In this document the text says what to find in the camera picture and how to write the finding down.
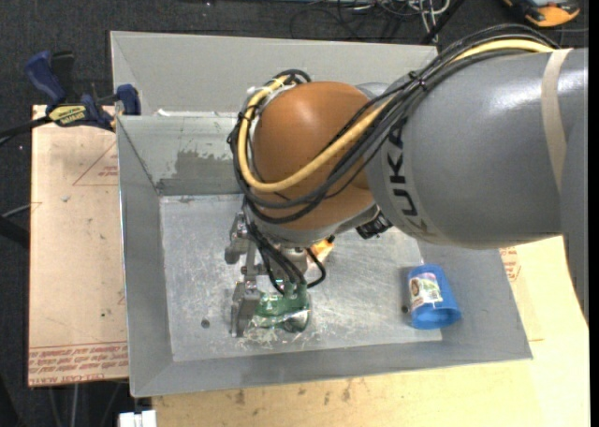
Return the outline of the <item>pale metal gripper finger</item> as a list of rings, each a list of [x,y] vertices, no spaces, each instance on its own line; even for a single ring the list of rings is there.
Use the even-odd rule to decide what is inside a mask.
[[[245,283],[245,316],[252,318],[259,304],[259,289],[256,282],[247,281]]]
[[[237,284],[233,291],[230,311],[230,333],[234,338],[243,337],[246,316],[243,311],[245,298],[245,284]]]

